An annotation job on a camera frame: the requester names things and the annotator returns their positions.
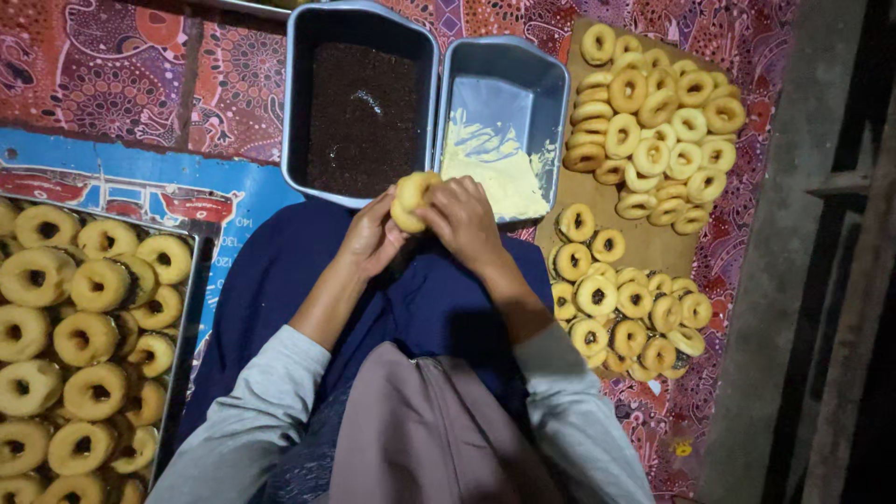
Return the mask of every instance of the hand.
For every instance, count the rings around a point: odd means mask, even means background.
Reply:
[[[355,215],[334,259],[365,281],[382,272],[408,238],[389,217],[394,198],[395,186],[391,186]]]
[[[431,205],[417,216],[439,237],[445,248],[480,278],[494,265],[509,259],[488,203],[486,190],[472,177],[449,178],[429,189]]]

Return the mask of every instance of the concrete floor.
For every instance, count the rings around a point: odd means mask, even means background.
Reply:
[[[814,341],[813,335],[800,337],[813,327],[801,323],[806,316],[801,307],[806,296],[813,296],[806,292],[806,277],[823,203],[806,190],[828,175],[834,163],[865,9],[865,0],[800,3],[794,53],[773,119],[768,173],[728,330],[695,496],[700,502],[784,499],[782,489],[765,486],[769,471],[782,462],[784,471],[790,467],[789,459],[770,461],[776,430],[793,423],[796,431],[799,424],[799,418],[780,421],[782,397],[799,403],[806,388],[805,383],[789,386],[788,367],[792,372],[812,359],[812,348],[800,348]]]

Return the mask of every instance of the brown cardboard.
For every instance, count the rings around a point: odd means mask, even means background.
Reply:
[[[569,49],[569,58],[566,68],[569,69],[572,90],[569,94],[569,110],[573,113],[575,102],[575,89],[582,78],[597,70],[609,69],[594,67],[585,63],[582,59],[580,42],[582,35],[596,22],[590,19],[580,18],[573,25],[573,39]],[[629,34],[625,30],[616,29],[617,36]],[[718,71],[718,67],[697,56],[690,55],[679,48],[673,48],[662,42],[637,36],[641,41],[644,51],[653,48],[663,48],[672,63],[680,59],[692,59],[700,68],[709,71]],[[572,132],[567,117],[564,141]],[[560,239],[554,231],[556,216],[564,208],[574,203],[585,203],[594,212],[594,220],[598,229],[612,228],[622,231],[625,237],[625,254],[621,259],[613,263],[613,266],[634,266],[641,269],[658,270],[672,276],[690,276],[691,264],[694,260],[694,248],[700,234],[679,236],[671,226],[655,227],[647,223],[646,219],[628,221],[616,215],[616,202],[618,189],[612,186],[599,184],[590,173],[575,173],[566,168],[560,169],[559,187],[554,209],[538,225],[535,243],[541,247],[545,257],[551,248],[559,245]]]

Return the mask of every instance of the pile of donuts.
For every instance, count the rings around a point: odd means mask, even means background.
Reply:
[[[604,68],[576,89],[565,167],[621,185],[616,213],[624,219],[698,232],[737,157],[740,90],[689,59],[671,64],[660,48],[642,52],[636,37],[617,38],[606,24],[585,33],[582,57]]]
[[[625,253],[619,230],[595,230],[585,204],[557,216],[563,245],[547,257],[554,317],[592,369],[638,381],[682,377],[703,353],[700,334],[712,305],[690,278],[633,267],[614,268]]]
[[[0,497],[145,496],[190,247],[0,198]]]

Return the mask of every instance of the metal baking tray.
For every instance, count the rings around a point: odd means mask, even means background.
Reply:
[[[554,208],[563,151],[569,71],[524,39],[512,35],[457,39],[445,52],[435,171],[442,154],[450,113],[466,110],[467,123],[506,133],[513,126],[521,148],[531,156],[554,145],[553,159],[538,174],[541,195]],[[502,222],[528,221],[506,219]]]
[[[252,14],[253,16],[284,22],[289,19],[291,9],[274,7],[273,5],[254,4],[243,0],[188,0],[193,4],[208,5],[222,11]]]
[[[418,69],[418,152],[414,169],[433,167],[439,46],[426,29],[373,2],[305,4],[287,22],[286,90],[280,169],[295,189],[349,208],[369,198],[336,195],[305,186],[311,112],[312,53],[322,42],[346,42],[406,57]]]
[[[190,385],[190,368],[193,366],[193,354],[196,349],[196,340],[199,336],[199,319],[202,315],[202,296],[205,293],[205,284],[208,282],[209,262],[203,261],[202,249],[207,247],[205,243],[213,240],[212,237],[203,236],[184,230],[166,228],[156,224],[136,221],[104,213],[99,210],[81,208],[72,204],[56,203],[46,199],[28,196],[19,196],[11,193],[0,192],[0,196],[10,200],[29,201],[34,204],[52,204],[70,210],[74,213],[89,213],[103,219],[114,219],[127,222],[136,228],[148,230],[151,234],[164,232],[176,234],[190,239],[193,242],[193,263],[190,265],[190,276],[187,277],[184,294],[184,311],[177,326],[177,342],[174,350],[174,362],[171,369],[162,377],[168,377],[168,395],[165,399],[165,409],[162,412],[161,425],[159,427],[159,446],[156,457],[152,460],[152,470],[149,487],[155,483],[156,478],[165,470],[171,457],[174,455],[174,442],[177,438],[177,429],[180,427],[180,419],[184,414],[186,405],[186,390]]]

